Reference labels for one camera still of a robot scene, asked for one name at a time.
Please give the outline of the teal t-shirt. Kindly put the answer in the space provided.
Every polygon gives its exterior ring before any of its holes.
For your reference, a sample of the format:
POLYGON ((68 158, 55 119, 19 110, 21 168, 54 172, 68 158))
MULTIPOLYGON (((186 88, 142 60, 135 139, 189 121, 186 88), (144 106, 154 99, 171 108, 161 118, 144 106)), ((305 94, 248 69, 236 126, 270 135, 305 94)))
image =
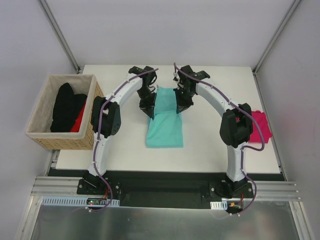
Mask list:
POLYGON ((177 113, 176 95, 173 88, 158 87, 154 118, 148 119, 146 147, 151 149, 182 148, 183 121, 177 113))

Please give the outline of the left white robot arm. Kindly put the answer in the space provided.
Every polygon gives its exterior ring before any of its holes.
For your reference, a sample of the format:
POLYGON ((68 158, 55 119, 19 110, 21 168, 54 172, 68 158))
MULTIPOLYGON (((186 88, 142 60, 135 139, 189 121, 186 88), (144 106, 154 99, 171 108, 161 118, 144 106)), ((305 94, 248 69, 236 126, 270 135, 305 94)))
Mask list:
POLYGON ((140 68, 133 66, 116 89, 104 97, 97 96, 93 101, 91 112, 91 125, 93 129, 93 154, 88 168, 88 174, 92 179, 88 188, 94 194, 99 195, 110 184, 103 177, 107 172, 107 157, 109 155, 112 140, 120 130, 121 108, 129 98, 137 93, 140 101, 139 108, 150 119, 155 118, 155 105, 157 93, 150 86, 157 80, 157 69, 150 66, 140 68))

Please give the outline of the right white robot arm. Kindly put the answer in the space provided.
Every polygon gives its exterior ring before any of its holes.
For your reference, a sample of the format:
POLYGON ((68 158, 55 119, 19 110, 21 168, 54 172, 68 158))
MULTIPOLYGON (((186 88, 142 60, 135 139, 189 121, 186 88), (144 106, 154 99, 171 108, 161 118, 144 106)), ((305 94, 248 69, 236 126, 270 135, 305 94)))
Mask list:
POLYGON ((194 104, 193 96, 199 95, 221 116, 219 135, 227 146, 227 170, 225 180, 214 188, 214 192, 231 199, 241 194, 248 182, 244 170, 244 146, 253 133, 252 111, 247 103, 233 103, 219 88, 204 81, 209 78, 204 70, 195 72, 190 65, 174 67, 176 113, 187 110, 194 104))

